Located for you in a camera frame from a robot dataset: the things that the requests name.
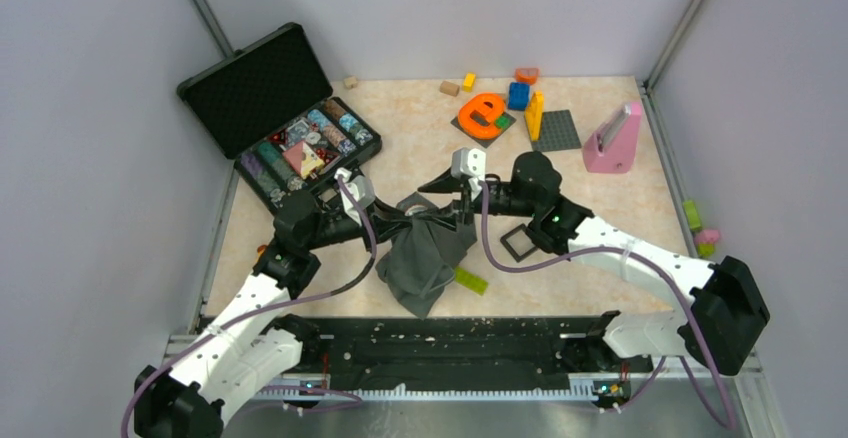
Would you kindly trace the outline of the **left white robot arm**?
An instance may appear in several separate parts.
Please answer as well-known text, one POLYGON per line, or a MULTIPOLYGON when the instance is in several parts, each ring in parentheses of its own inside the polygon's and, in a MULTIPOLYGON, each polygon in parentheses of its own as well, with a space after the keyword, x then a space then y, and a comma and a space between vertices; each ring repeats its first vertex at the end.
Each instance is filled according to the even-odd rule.
POLYGON ((377 245, 414 222, 380 202, 363 176, 340 181, 339 191, 340 202, 330 208, 306 190, 282 200, 275 237, 236 296, 187 348, 139 374, 122 416, 121 436, 219 437, 277 375, 317 365, 317 340, 273 327, 272 321, 285 308, 357 286, 376 263, 377 245), (304 296, 320 267, 315 249, 358 238, 371 253, 358 274, 330 292, 304 296))

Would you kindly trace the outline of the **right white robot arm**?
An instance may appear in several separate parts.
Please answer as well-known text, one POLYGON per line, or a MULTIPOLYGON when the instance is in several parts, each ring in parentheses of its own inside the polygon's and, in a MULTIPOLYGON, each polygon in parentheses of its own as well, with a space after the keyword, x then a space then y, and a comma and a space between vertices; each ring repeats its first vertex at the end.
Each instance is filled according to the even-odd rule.
POLYGON ((514 161, 509 180, 486 171, 480 149, 454 152, 451 166, 420 186, 423 193, 460 196, 459 205, 481 217, 527 217, 527 235, 541 251, 616 274, 666 302, 669 310, 604 314, 586 343, 589 362, 612 370, 641 355, 692 358, 735 376, 770 321, 750 267, 726 256, 715 263, 675 253, 634 237, 562 195, 561 174, 536 151, 514 161))

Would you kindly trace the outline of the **grey t-shirt garment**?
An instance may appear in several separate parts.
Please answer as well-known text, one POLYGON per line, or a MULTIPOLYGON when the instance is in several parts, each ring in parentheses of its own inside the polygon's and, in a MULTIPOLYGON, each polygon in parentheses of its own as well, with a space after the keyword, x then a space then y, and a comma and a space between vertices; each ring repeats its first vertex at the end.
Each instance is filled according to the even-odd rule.
MULTIPOLYGON (((436 208, 418 193, 401 200, 398 208, 406 212, 416 204, 436 208)), ((425 222, 418 217, 421 213, 415 215, 411 228, 391 239, 391 248, 377 262, 376 271, 396 301, 424 319, 454 281, 454 270, 477 242, 477 232, 473 222, 453 231, 425 222)))

